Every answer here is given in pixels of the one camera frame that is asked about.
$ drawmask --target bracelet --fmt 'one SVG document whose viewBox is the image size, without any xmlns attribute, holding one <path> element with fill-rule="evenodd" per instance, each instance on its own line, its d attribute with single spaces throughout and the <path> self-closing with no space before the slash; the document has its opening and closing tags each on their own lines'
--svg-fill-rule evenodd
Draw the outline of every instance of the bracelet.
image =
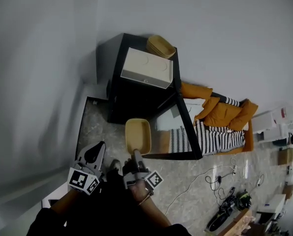
<svg viewBox="0 0 293 236">
<path fill-rule="evenodd" d="M 138 203 L 137 206 L 140 206 L 141 204 L 143 204 L 143 202 L 144 202 L 145 200 L 149 199 L 151 196 L 153 196 L 153 194 L 154 194 L 154 192 L 153 192 L 153 191 L 150 191 L 150 192 L 146 195 L 146 197 L 145 197 L 140 203 Z"/>
</svg>

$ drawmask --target shoe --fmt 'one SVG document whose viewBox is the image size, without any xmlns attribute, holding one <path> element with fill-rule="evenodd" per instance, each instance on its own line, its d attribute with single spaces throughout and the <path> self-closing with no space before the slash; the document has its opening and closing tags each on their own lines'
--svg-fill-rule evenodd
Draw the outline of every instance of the shoe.
<svg viewBox="0 0 293 236">
<path fill-rule="evenodd" d="M 118 159 L 113 159 L 112 163 L 110 164 L 109 171 L 117 170 L 118 172 L 121 170 L 121 163 Z"/>
</svg>

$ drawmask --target brown box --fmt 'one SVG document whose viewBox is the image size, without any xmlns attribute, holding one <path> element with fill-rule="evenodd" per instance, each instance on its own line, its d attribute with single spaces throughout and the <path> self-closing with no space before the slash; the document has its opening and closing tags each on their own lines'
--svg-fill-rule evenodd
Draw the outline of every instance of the brown box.
<svg viewBox="0 0 293 236">
<path fill-rule="evenodd" d="M 279 151 L 278 165 L 289 164 L 293 162 L 293 148 L 287 148 Z"/>
<path fill-rule="evenodd" d="M 293 195 L 293 184 L 284 186 L 282 194 L 285 194 L 285 199 L 291 199 Z"/>
</svg>

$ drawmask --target black and white marker cube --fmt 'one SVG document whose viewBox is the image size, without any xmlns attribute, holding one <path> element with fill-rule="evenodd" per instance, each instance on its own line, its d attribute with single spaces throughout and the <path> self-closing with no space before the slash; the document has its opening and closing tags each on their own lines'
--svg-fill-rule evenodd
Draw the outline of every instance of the black and white marker cube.
<svg viewBox="0 0 293 236">
<path fill-rule="evenodd" d="M 91 195 L 93 190 L 99 184 L 99 180 L 95 175 L 88 174 L 74 168 L 70 168 L 67 183 L 72 188 L 81 190 L 87 195 Z"/>
<path fill-rule="evenodd" d="M 161 175 L 158 173 L 158 171 L 152 171 L 149 175 L 145 177 L 145 180 L 148 182 L 148 184 L 153 188 L 157 188 L 164 179 L 161 177 Z"/>
</svg>

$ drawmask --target person's right hand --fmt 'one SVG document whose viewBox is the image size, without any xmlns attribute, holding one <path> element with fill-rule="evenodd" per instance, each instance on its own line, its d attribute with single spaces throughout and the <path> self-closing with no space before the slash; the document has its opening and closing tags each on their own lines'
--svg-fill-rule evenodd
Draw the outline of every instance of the person's right hand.
<svg viewBox="0 0 293 236">
<path fill-rule="evenodd" d="M 148 192 L 145 188 L 145 181 L 139 180 L 134 185 L 129 186 L 130 191 L 132 192 L 132 195 L 137 202 L 141 202 L 145 197 L 147 196 Z"/>
</svg>

